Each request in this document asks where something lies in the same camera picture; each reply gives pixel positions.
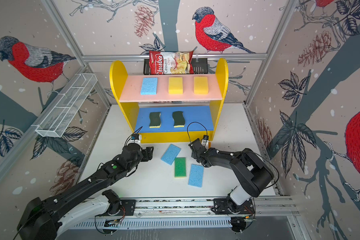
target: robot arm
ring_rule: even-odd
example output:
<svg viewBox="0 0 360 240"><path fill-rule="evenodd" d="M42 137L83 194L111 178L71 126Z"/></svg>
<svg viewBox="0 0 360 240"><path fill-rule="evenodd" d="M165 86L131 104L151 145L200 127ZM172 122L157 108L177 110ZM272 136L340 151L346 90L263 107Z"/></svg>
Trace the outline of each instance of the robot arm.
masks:
<svg viewBox="0 0 360 240"><path fill-rule="evenodd" d="M258 197L273 179L272 171L249 148L241 152L225 152L216 148L207 150L200 139L191 142L189 147L192 157L204 167L221 166L232 169L235 173L240 186L227 196L227 204L232 212L237 212L251 197Z"/></svg>
<svg viewBox="0 0 360 240"><path fill-rule="evenodd" d="M82 202L101 189L126 177L127 172L137 167L140 162L151 160L152 153L153 147L140 149L138 144L130 143L123 147L120 155L106 162L94 174L72 188L43 201L39 197L31 200L17 226L21 238L23 240L53 240L58 233L61 234L63 230L76 224L82 218L87 219L102 214L106 210L110 215L116 214L120 209L120 198L112 190L104 191L96 203ZM76 216L74 218L66 216L74 207Z"/></svg>

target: blue sponge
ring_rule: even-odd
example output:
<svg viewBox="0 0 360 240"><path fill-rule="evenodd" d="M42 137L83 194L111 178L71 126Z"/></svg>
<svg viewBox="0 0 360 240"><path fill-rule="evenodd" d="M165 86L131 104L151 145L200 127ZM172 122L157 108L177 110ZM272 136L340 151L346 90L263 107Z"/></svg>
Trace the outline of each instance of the blue sponge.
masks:
<svg viewBox="0 0 360 240"><path fill-rule="evenodd" d="M176 147L173 144L169 145L167 151L165 151L164 155L161 157L161 160L168 163L169 165L172 165L180 150L181 148Z"/></svg>
<svg viewBox="0 0 360 240"><path fill-rule="evenodd" d="M191 173L189 174L188 185L202 187L203 185L204 167L196 164L191 165Z"/></svg>
<svg viewBox="0 0 360 240"><path fill-rule="evenodd" d="M141 84L141 95L156 95L157 78L143 78Z"/></svg>

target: white wire basket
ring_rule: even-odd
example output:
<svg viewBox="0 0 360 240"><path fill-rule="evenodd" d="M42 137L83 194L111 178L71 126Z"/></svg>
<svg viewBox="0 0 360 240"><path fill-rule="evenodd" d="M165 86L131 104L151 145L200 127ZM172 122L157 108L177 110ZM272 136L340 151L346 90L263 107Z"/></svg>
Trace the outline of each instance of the white wire basket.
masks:
<svg viewBox="0 0 360 240"><path fill-rule="evenodd" d="M97 82L95 74L82 73L36 129L42 137L61 137Z"/></svg>

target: bird head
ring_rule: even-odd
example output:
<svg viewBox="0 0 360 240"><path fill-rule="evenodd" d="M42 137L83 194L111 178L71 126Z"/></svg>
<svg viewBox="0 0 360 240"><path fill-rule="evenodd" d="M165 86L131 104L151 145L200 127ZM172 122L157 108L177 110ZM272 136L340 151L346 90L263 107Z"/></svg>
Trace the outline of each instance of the bird head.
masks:
<svg viewBox="0 0 360 240"><path fill-rule="evenodd" d="M0 38L0 60L8 59L9 61L13 61L12 47L18 42L19 40L12 36Z"/></svg>
<svg viewBox="0 0 360 240"><path fill-rule="evenodd" d="M195 11L195 14L192 17L192 20L196 20L196 22L200 23L202 21L202 19L209 14L215 14L215 12L212 10L212 8L210 7L201 7L198 8Z"/></svg>

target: pine cone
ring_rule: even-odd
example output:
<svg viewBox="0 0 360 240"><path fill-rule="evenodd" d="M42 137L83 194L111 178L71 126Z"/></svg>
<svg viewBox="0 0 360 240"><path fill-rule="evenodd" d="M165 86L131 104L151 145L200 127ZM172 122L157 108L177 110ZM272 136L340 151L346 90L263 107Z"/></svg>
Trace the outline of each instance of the pine cone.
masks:
<svg viewBox="0 0 360 240"><path fill-rule="evenodd" d="M269 148L272 142L272 133L269 126L264 122L264 118L262 120L257 119L257 128L259 129L265 147Z"/></svg>
<svg viewBox="0 0 360 240"><path fill-rule="evenodd" d="M49 191L52 195L57 195L72 187L79 167L76 165L80 157L72 157L69 161L64 162L56 171L55 185Z"/></svg>
<svg viewBox="0 0 360 240"><path fill-rule="evenodd" d="M314 62L320 62L329 51L330 46L331 34L328 31L323 31L316 35L316 37L312 39L312 43L302 51L302 55L299 55L298 65L303 64L305 67L309 64L313 65Z"/></svg>
<svg viewBox="0 0 360 240"><path fill-rule="evenodd" d="M147 35L149 30L154 25L153 12L146 6L140 5L135 11L135 34L141 38L142 35Z"/></svg>

